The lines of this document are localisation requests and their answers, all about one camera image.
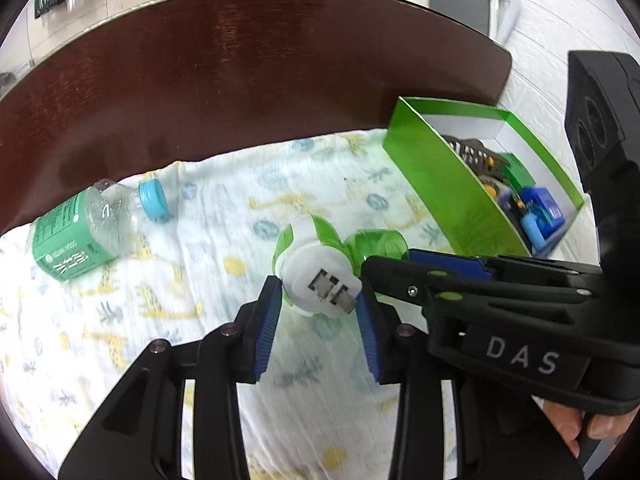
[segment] screen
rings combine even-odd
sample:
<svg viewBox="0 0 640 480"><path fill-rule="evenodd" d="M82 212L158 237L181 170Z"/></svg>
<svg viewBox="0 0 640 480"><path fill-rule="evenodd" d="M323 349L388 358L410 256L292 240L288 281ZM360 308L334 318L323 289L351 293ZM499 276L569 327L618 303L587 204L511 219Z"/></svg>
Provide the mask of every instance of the screen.
<svg viewBox="0 0 640 480"><path fill-rule="evenodd" d="M489 35L490 0L430 0L429 8Z"/></svg>

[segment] human hand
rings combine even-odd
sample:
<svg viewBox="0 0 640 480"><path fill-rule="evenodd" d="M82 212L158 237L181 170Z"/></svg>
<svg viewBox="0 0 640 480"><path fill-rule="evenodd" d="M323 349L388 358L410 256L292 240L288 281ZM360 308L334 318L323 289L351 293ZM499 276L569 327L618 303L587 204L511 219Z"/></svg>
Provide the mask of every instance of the human hand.
<svg viewBox="0 0 640 480"><path fill-rule="evenodd" d="M568 408L562 404L556 404L545 400L543 405L545 415L556 428L562 439L566 442L571 452L578 456L580 446L578 445L578 435L582 429L582 414L575 408ZM638 408L625 415L607 416L595 415L591 418L587 427L587 435L594 440L604 440L621 436L629 429L631 423L638 412Z"/></svg>

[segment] fingernail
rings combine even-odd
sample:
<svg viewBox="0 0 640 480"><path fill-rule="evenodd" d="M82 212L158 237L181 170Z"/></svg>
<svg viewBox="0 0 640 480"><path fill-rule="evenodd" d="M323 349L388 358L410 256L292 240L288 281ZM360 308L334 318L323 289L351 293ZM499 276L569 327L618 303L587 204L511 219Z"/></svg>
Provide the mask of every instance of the fingernail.
<svg viewBox="0 0 640 480"><path fill-rule="evenodd" d="M587 428L587 434L590 438L595 440L602 440L603 438L609 438L613 431L613 425L615 420L612 416L595 415Z"/></svg>
<svg viewBox="0 0 640 480"><path fill-rule="evenodd" d="M580 428L575 424L565 422L564 424L558 424L558 433L560 433L565 442L570 442L580 433Z"/></svg>

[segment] white and green toy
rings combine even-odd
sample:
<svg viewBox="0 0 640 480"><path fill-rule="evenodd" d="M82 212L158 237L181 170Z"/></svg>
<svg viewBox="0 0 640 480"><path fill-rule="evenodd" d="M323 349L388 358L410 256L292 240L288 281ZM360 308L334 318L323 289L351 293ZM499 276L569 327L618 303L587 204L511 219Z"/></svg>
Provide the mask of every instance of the white and green toy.
<svg viewBox="0 0 640 480"><path fill-rule="evenodd" d="M306 215L280 234L273 272L282 280L284 300L304 316L338 317L350 312L362 290L360 266L372 254L401 258L402 235L392 230L361 230L345 242L325 219Z"/></svg>

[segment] green oval button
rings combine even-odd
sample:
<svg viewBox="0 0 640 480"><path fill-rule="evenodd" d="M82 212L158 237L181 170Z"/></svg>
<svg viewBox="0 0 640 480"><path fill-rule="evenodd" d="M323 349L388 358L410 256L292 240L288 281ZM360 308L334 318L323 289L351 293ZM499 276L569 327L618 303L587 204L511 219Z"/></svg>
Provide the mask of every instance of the green oval button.
<svg viewBox="0 0 640 480"><path fill-rule="evenodd" d="M441 292L440 294L438 294L438 297L441 300L460 301L462 299L462 294L459 294L457 292Z"/></svg>

